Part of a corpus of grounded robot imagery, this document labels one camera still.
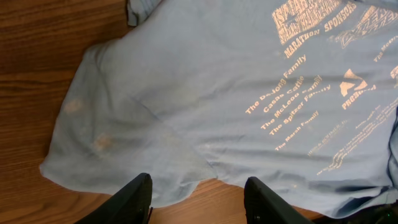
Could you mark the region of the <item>light blue printed t-shirt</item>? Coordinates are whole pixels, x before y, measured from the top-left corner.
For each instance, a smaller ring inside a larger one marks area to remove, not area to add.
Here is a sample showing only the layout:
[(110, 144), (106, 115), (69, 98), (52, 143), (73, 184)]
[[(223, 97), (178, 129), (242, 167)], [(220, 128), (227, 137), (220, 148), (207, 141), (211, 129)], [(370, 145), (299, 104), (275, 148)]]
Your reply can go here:
[(41, 174), (152, 205), (255, 176), (344, 218), (397, 200), (397, 2), (131, 1), (137, 27), (90, 47)]

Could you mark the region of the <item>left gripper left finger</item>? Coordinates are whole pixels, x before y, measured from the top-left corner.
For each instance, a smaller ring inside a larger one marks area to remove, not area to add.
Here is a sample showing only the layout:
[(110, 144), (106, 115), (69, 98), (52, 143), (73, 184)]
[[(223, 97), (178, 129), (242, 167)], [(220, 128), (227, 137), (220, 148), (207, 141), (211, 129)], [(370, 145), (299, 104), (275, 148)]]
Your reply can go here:
[(151, 176), (141, 173), (75, 224), (148, 224), (151, 200)]

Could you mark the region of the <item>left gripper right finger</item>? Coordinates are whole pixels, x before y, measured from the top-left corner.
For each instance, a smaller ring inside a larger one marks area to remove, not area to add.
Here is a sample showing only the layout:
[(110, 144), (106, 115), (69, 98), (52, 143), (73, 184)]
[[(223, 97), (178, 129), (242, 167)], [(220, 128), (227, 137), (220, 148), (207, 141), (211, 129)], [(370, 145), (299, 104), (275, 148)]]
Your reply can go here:
[(244, 186), (247, 224), (313, 224), (257, 177)]

